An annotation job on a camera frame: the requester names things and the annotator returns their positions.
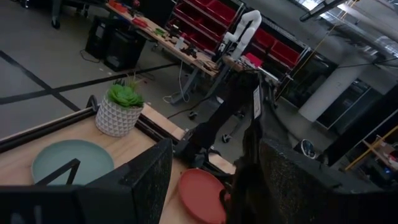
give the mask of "table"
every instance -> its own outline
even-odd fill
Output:
[[[130,22],[132,21],[133,17],[128,12],[120,12],[120,11],[116,10],[114,7],[110,6],[109,4],[106,4],[106,6],[111,11],[111,13],[119,15],[119,16],[123,17],[124,19],[126,19],[127,21],[130,21]],[[187,55],[187,54],[181,52],[180,50],[178,50],[174,47],[173,43],[165,40],[161,35],[157,35],[154,33],[154,31],[156,29],[162,29],[163,31],[165,31],[163,28],[159,27],[157,24],[155,24],[148,18],[141,17],[141,16],[136,16],[136,17],[139,18],[140,20],[147,22],[147,24],[148,24],[148,26],[146,28],[136,26],[137,28],[144,31],[147,35],[149,35],[151,38],[156,40],[161,46],[165,47],[169,52],[174,54],[177,58],[179,58],[183,62],[186,62],[189,65],[193,65],[195,67],[194,71],[190,74],[188,81],[182,88],[182,93],[184,95],[188,92],[188,90],[190,90],[192,88],[192,86],[195,82],[195,79],[199,73],[205,73],[205,74],[209,75],[211,78],[217,76],[217,74],[218,74],[217,69],[214,68],[212,70],[207,70],[203,66],[204,64],[207,64],[207,65],[214,64],[211,61],[211,58],[209,58],[209,56],[205,55],[202,52],[197,52],[197,58],[194,58],[191,55]],[[186,47],[188,47],[188,45],[186,43],[183,43],[183,48],[186,48]],[[182,99],[183,99],[183,95],[181,93],[179,93],[177,96],[174,96],[172,98],[171,103],[176,104],[179,101],[181,101]]]
[[[86,108],[41,126],[56,123],[57,121],[85,113],[88,110],[92,110],[92,108]],[[173,124],[171,121],[148,105],[144,106],[142,115],[150,119],[153,123],[166,130],[177,139],[181,139],[185,133],[184,130],[180,129],[178,126]],[[15,135],[1,139],[0,141],[20,136],[33,129],[17,133]],[[0,185],[33,184],[30,167],[35,156],[44,147],[66,139],[82,139],[91,141],[103,147],[111,154],[115,167],[119,167],[125,162],[130,161],[155,144],[154,140],[152,140],[149,136],[146,136],[137,128],[134,128],[127,136],[124,136],[123,138],[107,136],[96,128],[95,117],[90,116],[75,124],[69,125],[65,128],[59,129],[56,132],[45,135],[34,141],[28,142],[0,154]],[[234,166],[219,155],[211,154],[210,161],[224,172],[231,174],[235,172]],[[186,165],[182,164],[176,159],[173,159],[172,174],[160,223],[197,223],[197,221],[194,220],[182,207],[178,196],[177,183],[180,175],[186,169]]]

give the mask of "white geometric planter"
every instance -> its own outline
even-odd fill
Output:
[[[95,116],[95,125],[103,133],[122,137],[134,128],[143,108],[122,108],[121,106],[108,100],[105,94],[101,106]]]

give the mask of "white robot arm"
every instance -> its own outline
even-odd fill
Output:
[[[247,24],[250,21],[252,21],[252,23],[246,29],[245,33],[242,35],[244,28],[246,28]],[[254,33],[260,26],[261,21],[262,21],[261,13],[258,10],[253,10],[243,14],[241,20],[239,21],[239,24],[236,26],[234,34],[227,32],[224,35],[223,42],[221,43],[216,53],[216,60],[218,60],[222,56],[222,54],[225,51],[225,47],[229,44],[229,42],[235,43],[242,35],[241,40],[239,41],[238,45],[236,46],[234,52],[231,55],[231,57],[234,60],[240,58],[240,56],[243,53],[243,50],[248,46],[249,41],[251,40]]]

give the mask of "yellow pole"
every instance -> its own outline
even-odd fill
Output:
[[[369,148],[368,150],[366,150],[366,152],[362,153],[362,155],[360,155],[358,158],[356,158],[352,163],[350,163],[346,168],[345,171],[349,170],[351,167],[353,167],[357,162],[359,162],[363,157],[365,157],[367,154],[369,154],[369,152],[372,151],[372,149],[374,149],[375,147],[378,147],[378,145],[384,141],[390,134],[392,134],[394,131],[396,131],[398,129],[398,125],[396,127],[394,127],[393,129],[391,129],[387,134],[385,134],[382,138],[380,138],[378,141],[374,142]]]

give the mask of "white pillar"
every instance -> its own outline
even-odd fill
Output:
[[[369,63],[357,57],[347,58],[340,66]],[[337,68],[299,109],[299,113],[314,122],[369,66]]]

